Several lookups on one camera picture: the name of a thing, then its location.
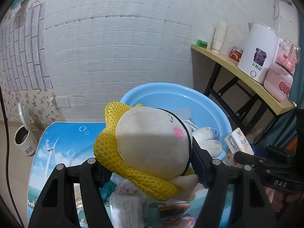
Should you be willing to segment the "small snack box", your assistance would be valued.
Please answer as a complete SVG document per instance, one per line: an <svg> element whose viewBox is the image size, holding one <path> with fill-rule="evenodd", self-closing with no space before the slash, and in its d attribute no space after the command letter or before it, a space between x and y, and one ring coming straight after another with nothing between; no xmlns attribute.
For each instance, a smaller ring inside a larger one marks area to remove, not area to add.
<svg viewBox="0 0 304 228"><path fill-rule="evenodd" d="M233 130L228 136L225 137L224 141L226 142L232 154L241 151L250 155L254 155L254 151L250 143L240 128Z"/></svg>

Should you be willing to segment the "white floss picks pack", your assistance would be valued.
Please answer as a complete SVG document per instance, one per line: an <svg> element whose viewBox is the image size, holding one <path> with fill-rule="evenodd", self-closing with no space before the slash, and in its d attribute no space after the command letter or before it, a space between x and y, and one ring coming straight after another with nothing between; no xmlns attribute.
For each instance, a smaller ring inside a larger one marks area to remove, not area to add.
<svg viewBox="0 0 304 228"><path fill-rule="evenodd" d="M135 195L112 195L109 199L113 227L144 227L142 200Z"/></svg>

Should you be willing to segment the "yellow mesh bag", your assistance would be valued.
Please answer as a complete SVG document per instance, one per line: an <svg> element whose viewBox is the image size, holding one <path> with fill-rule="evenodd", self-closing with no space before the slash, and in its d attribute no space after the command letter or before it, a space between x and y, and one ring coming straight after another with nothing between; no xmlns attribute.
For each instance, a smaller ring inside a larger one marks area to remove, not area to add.
<svg viewBox="0 0 304 228"><path fill-rule="evenodd" d="M131 107L121 102L111 102L106 105L106 127L101 133L99 133L95 140L94 155L103 167L122 178L128 179L146 195L158 201L167 201L180 194L182 189L165 180L161 180L136 169L132 169L124 162L117 149L115 129L119 118L128 110L136 107L144 106L137 104L134 107ZM190 165L185 174L195 174Z"/></svg>

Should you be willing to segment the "orange snack sachet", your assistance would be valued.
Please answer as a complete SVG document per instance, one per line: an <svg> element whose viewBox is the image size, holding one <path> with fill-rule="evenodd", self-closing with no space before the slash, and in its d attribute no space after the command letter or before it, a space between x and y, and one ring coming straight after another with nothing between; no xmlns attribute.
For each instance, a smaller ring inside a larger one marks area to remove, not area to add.
<svg viewBox="0 0 304 228"><path fill-rule="evenodd" d="M180 225L184 214L189 210L189 202L177 202L173 204L159 204L158 213L165 227Z"/></svg>

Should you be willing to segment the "white plush bunny toy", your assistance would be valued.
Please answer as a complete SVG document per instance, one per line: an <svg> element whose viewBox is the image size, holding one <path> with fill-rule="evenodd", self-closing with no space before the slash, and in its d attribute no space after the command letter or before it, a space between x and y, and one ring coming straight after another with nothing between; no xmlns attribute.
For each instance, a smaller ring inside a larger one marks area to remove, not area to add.
<svg viewBox="0 0 304 228"><path fill-rule="evenodd" d="M124 162L149 176L165 180L182 192L180 201L195 198L196 174L186 175L196 141L212 158L222 153L222 145L208 127L192 131L181 118L156 108L136 107L125 112L115 129L117 149Z"/></svg>

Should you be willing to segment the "bag of pink beads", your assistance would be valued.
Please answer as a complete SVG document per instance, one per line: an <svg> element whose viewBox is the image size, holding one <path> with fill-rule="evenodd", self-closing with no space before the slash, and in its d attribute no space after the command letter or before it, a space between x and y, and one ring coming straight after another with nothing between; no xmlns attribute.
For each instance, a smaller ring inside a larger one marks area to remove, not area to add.
<svg viewBox="0 0 304 228"><path fill-rule="evenodd" d="M124 179L119 183L114 193L116 195L141 196L141 191L129 180Z"/></svg>

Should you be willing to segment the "white rice cooker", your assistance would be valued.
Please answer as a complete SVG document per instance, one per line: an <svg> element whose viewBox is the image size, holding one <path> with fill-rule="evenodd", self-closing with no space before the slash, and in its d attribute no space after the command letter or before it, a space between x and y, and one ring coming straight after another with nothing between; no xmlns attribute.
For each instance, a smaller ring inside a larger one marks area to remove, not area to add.
<svg viewBox="0 0 304 228"><path fill-rule="evenodd" d="M32 131L29 110L18 103L18 111L22 125L14 135L14 143L26 156L32 156L37 150L38 140Z"/></svg>

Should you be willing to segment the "wooden side table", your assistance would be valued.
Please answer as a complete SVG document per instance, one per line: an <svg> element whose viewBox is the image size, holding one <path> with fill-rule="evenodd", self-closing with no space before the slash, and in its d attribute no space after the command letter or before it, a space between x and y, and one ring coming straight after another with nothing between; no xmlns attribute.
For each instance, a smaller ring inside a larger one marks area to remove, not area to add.
<svg viewBox="0 0 304 228"><path fill-rule="evenodd" d="M245 73L237 68L237 61L232 60L228 56L220 53L213 53L210 49L205 49L197 45L191 45L191 50L199 52L207 59L215 63L211 77L209 78L207 87L203 94L205 96L212 95L216 101L224 108L228 115L232 118L234 123L245 133L248 134L257 125L260 118L264 115L266 110L269 110L274 116L271 123L260 135L260 138L264 138L273 129L274 125L278 123L280 117L293 109L295 105L285 98L283 102L277 101L270 93L259 83L248 77ZM224 68L231 72L234 77L225 84L219 91L214 89L214 84L217 81L221 69ZM232 108L223 100L223 95L233 86L238 86L250 100L246 102L237 112L233 112ZM252 106L257 100L261 101L261 105L257 112L247 125L243 124L243 120L249 113Z"/></svg>

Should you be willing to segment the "pink appliance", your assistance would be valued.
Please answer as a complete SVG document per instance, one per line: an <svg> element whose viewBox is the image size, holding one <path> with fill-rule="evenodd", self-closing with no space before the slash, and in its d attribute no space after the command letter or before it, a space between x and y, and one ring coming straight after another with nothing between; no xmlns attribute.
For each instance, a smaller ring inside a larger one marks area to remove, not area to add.
<svg viewBox="0 0 304 228"><path fill-rule="evenodd" d="M295 68L300 60L301 48L290 40L279 43L277 56L270 66L263 86L278 102L289 95Z"/></svg>

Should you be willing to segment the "light blue plastic basin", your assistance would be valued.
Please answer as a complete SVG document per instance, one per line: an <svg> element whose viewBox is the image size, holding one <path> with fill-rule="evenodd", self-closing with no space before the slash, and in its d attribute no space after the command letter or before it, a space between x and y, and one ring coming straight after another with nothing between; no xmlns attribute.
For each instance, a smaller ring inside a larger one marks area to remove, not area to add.
<svg viewBox="0 0 304 228"><path fill-rule="evenodd" d="M228 117L215 102L194 89L166 82L147 83L129 90L120 102L131 107L142 104L174 113L187 109L190 111L194 125L216 130L215 138L223 147L221 155L217 158L224 159L228 152L228 146L224 141L224 138L232 132Z"/></svg>

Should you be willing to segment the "white electric kettle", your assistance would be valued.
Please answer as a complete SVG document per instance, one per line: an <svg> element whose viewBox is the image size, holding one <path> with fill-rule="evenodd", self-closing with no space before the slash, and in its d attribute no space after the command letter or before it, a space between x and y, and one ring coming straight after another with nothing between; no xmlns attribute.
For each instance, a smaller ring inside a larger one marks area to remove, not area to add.
<svg viewBox="0 0 304 228"><path fill-rule="evenodd" d="M279 36L262 23L249 23L249 36L237 68L263 84L273 64L279 45Z"/></svg>

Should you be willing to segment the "red snack packet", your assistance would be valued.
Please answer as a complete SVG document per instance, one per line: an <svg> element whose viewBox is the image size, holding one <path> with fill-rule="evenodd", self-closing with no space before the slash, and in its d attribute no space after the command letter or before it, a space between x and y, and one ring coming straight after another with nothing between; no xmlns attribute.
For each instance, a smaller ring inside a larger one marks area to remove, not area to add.
<svg viewBox="0 0 304 228"><path fill-rule="evenodd" d="M242 54L243 54L243 50L234 46L229 53L229 58L231 58L234 61L239 62L242 57Z"/></svg>

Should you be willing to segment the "small green box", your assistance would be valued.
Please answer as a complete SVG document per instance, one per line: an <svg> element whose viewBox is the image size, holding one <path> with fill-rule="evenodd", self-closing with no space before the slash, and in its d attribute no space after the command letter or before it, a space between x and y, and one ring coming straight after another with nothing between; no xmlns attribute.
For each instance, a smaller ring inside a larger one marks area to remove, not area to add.
<svg viewBox="0 0 304 228"><path fill-rule="evenodd" d="M208 42L198 39L196 42L196 45L199 47L202 47L202 48L207 48Z"/></svg>

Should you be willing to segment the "stack of paper cups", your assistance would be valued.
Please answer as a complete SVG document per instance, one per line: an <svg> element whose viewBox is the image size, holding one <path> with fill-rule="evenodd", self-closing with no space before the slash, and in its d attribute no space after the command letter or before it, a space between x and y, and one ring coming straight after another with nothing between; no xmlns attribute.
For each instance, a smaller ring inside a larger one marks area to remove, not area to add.
<svg viewBox="0 0 304 228"><path fill-rule="evenodd" d="M225 22L218 22L215 28L211 49L220 52L225 42L229 26Z"/></svg>

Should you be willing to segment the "white wall socket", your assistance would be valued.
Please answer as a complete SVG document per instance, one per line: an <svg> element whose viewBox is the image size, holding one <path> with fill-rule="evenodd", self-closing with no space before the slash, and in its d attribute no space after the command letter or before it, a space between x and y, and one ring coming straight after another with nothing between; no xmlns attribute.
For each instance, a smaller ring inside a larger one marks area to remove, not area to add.
<svg viewBox="0 0 304 228"><path fill-rule="evenodd" d="M59 108L70 108L71 104L67 96L58 96L55 98L56 106Z"/></svg>

